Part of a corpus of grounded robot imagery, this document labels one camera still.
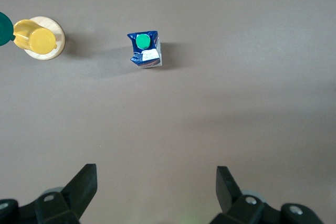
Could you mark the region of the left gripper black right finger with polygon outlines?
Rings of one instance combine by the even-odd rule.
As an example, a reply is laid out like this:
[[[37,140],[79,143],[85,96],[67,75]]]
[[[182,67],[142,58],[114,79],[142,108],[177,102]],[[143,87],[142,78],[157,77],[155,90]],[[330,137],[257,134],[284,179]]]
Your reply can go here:
[[[244,195],[226,166],[217,167],[216,195],[222,212],[211,221],[211,224],[261,223],[264,203],[256,196]]]

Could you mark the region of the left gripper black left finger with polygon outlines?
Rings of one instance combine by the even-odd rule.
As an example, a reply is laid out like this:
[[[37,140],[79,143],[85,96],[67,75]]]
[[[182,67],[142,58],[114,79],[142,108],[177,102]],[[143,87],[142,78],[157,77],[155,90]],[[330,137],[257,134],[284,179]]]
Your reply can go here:
[[[79,223],[97,188],[97,166],[86,164],[60,192],[51,191],[35,200],[37,222]]]

